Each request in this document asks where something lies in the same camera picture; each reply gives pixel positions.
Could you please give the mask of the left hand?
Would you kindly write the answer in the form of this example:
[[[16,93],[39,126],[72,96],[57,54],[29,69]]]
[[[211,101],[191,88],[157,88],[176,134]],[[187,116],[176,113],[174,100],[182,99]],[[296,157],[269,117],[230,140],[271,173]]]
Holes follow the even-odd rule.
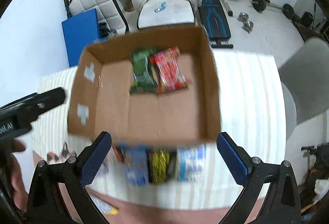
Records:
[[[26,150],[26,147],[21,141],[14,139],[13,141],[11,141],[11,146],[9,147],[9,149],[11,150],[11,153],[7,154],[6,163],[9,167],[10,195],[15,206],[19,210],[26,212],[28,203],[28,193],[23,184],[21,167],[16,157],[13,155],[13,153],[16,152],[24,152]]]

